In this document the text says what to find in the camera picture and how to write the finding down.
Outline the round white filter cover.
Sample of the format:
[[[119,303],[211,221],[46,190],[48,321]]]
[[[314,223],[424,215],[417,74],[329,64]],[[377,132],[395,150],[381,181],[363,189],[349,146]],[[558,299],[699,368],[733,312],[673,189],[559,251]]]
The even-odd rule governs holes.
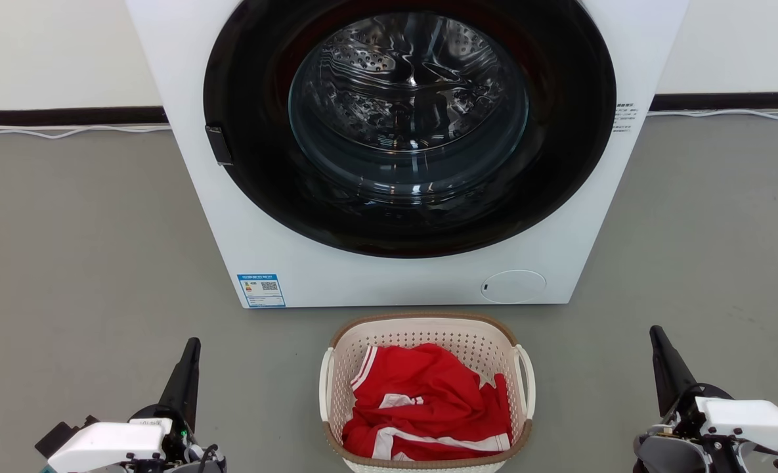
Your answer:
[[[481,294],[494,304],[527,304],[547,288],[544,276],[529,270],[509,270],[485,279]]]

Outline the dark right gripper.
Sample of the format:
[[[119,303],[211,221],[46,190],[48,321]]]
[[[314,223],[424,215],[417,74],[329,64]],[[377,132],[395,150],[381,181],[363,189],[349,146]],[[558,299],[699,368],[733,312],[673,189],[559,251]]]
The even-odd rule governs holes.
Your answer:
[[[634,473],[748,473],[742,444],[734,435],[701,434],[704,416],[698,396],[734,400],[712,384],[697,383],[665,330],[651,326],[654,382],[664,422],[654,425],[634,442]]]

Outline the small printed text sticker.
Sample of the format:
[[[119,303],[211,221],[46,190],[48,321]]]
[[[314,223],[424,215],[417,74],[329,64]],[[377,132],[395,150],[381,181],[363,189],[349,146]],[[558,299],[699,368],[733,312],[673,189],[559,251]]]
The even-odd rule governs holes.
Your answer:
[[[612,133],[628,133],[633,129],[633,125],[639,116],[639,107],[632,102],[623,102],[616,104],[616,112],[612,125]]]

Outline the red white-striped garment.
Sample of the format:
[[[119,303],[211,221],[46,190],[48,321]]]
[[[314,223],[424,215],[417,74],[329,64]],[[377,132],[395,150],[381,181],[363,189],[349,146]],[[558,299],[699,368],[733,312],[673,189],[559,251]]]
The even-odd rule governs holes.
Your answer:
[[[511,449],[506,378],[493,383],[445,348],[370,347],[350,381],[343,448],[381,461],[455,461]]]

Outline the blue energy label sticker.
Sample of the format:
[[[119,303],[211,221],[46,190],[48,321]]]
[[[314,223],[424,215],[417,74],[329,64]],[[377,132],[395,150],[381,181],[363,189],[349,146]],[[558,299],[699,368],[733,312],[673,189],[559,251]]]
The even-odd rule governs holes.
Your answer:
[[[248,309],[286,307],[280,281],[274,273],[239,273],[236,281]]]

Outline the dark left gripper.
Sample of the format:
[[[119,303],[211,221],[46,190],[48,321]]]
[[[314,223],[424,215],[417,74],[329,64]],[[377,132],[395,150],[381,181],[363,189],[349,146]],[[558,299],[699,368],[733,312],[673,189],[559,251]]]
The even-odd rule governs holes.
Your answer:
[[[137,411],[130,423],[170,426],[161,442],[161,455],[133,455],[123,462],[124,473],[227,473],[227,459],[217,444],[196,442],[196,413],[202,342],[192,336],[160,396],[160,406]]]

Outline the dark wall baseboard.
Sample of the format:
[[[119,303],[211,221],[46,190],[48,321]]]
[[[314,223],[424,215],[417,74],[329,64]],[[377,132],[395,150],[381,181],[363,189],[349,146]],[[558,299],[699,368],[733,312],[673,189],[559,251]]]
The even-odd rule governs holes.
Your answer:
[[[0,110],[0,126],[167,125],[161,106]]]
[[[778,92],[657,94],[649,110],[778,110]]]

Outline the black round washer door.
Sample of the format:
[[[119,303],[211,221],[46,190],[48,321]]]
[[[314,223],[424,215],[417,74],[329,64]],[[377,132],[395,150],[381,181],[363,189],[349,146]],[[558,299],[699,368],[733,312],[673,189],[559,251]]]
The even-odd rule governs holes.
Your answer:
[[[295,140],[293,78],[326,38],[361,19],[428,12],[483,32],[517,63],[530,125],[511,156],[449,194],[379,196],[340,185]],[[209,54],[205,125],[223,128],[227,173],[260,209],[307,239],[354,254],[466,254],[523,233],[586,182],[612,129],[620,69],[580,0],[241,0]]]

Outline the white perforated laundry basket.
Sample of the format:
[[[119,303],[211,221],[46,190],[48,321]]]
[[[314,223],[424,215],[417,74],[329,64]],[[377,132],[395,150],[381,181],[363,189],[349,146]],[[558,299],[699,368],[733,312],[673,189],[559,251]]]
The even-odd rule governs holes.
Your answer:
[[[423,344],[445,348],[484,383],[493,383],[496,374],[504,375],[511,409],[511,449],[472,460],[408,462],[373,460],[343,448],[341,433],[355,404],[350,381],[368,348],[413,348]],[[521,451],[530,436],[536,381],[527,351],[499,321],[482,315],[405,313],[376,315],[341,328],[323,355],[318,395],[329,446],[352,473],[497,473]]]

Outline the white front-load washing machine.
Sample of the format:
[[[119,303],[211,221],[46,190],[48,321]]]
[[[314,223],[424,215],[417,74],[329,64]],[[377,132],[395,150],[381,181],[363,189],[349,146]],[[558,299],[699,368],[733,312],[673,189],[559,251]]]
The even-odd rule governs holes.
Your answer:
[[[307,239],[263,212],[217,164],[205,134],[205,71],[218,33],[239,3],[125,0],[205,217],[247,308],[239,273],[277,275],[286,307],[493,304],[482,296],[481,285],[509,270],[534,271],[546,279],[544,293],[528,304],[567,303],[691,0],[580,0],[610,41],[612,62],[620,69],[616,104],[639,107],[632,131],[611,129],[607,149],[586,182],[539,224],[466,254],[422,259],[354,254]]]

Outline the steel washer drum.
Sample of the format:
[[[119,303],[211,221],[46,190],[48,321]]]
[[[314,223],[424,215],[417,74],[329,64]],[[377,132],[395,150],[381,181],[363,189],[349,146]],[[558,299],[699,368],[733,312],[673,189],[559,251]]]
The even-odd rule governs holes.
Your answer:
[[[379,196],[449,194],[497,170],[530,125],[526,80],[482,31],[392,12],[330,35],[288,98],[293,136],[344,187]]]

